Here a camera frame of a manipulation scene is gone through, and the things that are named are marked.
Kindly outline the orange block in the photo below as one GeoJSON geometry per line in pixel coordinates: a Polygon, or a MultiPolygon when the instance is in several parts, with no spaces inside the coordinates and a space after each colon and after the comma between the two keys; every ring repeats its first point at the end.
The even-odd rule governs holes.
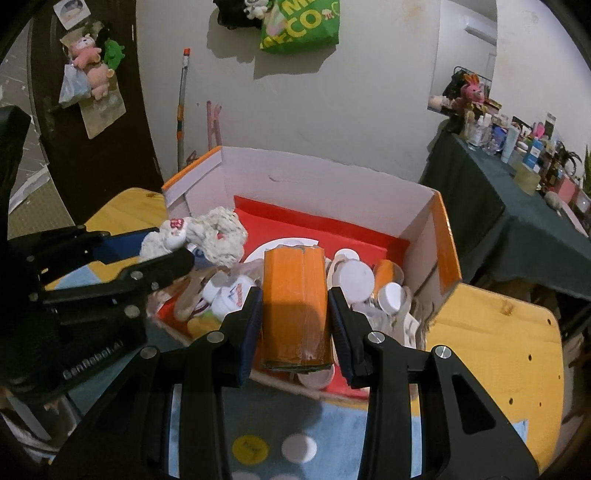
{"type": "Polygon", "coordinates": [[[308,373],[332,365],[325,251],[280,245],[263,260],[263,365],[308,373]]]}

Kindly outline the white logo cap in box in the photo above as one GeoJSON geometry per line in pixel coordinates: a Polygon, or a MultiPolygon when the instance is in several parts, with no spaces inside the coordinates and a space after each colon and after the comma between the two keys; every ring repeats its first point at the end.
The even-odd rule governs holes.
{"type": "Polygon", "coordinates": [[[229,279],[213,297],[211,303],[213,316],[223,322],[229,314],[242,310],[249,290],[255,286],[256,282],[245,275],[229,279]]]}

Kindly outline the yellow bottle cap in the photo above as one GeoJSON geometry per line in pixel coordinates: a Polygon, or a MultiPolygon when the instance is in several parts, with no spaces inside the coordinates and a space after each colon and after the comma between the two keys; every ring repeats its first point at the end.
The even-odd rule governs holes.
{"type": "Polygon", "coordinates": [[[252,466],[269,457],[270,446],[259,436],[242,435],[232,442],[231,453],[240,464],[252,466]]]}

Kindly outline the light blue fluffy towel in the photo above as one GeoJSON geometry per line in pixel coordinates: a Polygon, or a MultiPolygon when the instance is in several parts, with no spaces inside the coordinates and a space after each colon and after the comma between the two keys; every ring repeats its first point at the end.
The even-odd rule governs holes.
{"type": "Polygon", "coordinates": [[[370,327],[341,290],[328,319],[361,413],[246,385],[263,294],[190,346],[146,347],[58,453],[58,479],[534,479],[535,459],[447,346],[420,351],[370,327]]]}

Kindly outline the plain white cap far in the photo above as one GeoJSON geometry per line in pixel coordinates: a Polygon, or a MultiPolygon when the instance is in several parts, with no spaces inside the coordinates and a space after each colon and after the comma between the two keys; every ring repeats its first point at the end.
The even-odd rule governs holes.
{"type": "Polygon", "coordinates": [[[318,444],[315,439],[303,433],[291,434],[281,444],[281,454],[290,463],[311,462],[317,453],[318,444]]]}

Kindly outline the broom stick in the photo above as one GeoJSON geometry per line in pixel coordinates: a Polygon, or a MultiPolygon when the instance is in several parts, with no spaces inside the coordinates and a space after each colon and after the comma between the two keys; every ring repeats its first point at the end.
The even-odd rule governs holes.
{"type": "Polygon", "coordinates": [[[184,168],[184,104],[186,92],[186,78],[189,66],[190,49],[184,48],[179,82],[178,105],[176,112],[176,163],[177,170],[184,168]]]}

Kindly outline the pink plush on door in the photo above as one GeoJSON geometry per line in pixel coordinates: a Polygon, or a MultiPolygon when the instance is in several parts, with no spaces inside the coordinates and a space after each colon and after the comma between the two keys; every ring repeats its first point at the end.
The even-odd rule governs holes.
{"type": "Polygon", "coordinates": [[[96,101],[107,97],[115,71],[101,59],[102,49],[96,46],[92,36],[80,37],[69,50],[74,67],[87,77],[92,97],[96,101]]]}

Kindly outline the dark green covered side table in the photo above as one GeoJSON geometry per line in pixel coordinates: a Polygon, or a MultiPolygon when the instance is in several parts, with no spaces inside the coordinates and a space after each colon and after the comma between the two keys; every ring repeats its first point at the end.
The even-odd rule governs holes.
{"type": "Polygon", "coordinates": [[[454,120],[440,124],[421,182],[443,198],[464,281],[522,300],[537,287],[589,299],[589,239],[459,130],[454,120]]]}

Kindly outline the orange cardboard box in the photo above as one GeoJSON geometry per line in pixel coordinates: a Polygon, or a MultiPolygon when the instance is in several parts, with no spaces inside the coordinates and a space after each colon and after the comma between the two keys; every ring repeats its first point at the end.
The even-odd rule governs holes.
{"type": "Polygon", "coordinates": [[[318,157],[216,147],[162,187],[171,218],[235,209],[249,233],[245,254],[267,242],[302,237],[325,256],[349,248],[375,266],[400,265],[404,284],[437,313],[462,281],[439,192],[365,167],[318,157]]]}

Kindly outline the green shopping bag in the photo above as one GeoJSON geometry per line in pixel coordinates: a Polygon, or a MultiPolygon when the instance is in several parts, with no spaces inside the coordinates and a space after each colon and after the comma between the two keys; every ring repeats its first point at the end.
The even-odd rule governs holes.
{"type": "Polygon", "coordinates": [[[339,0],[273,1],[263,17],[259,49],[296,54],[339,44],[339,0]]]}

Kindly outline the pink plush toy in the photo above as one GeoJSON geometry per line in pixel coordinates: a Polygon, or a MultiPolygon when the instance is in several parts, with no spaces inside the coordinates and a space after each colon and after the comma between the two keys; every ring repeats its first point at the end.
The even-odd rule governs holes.
{"type": "Polygon", "coordinates": [[[464,85],[460,90],[460,96],[453,102],[453,108],[463,115],[467,109],[474,106],[482,107],[486,96],[481,88],[480,78],[477,74],[465,74],[464,85]]]}

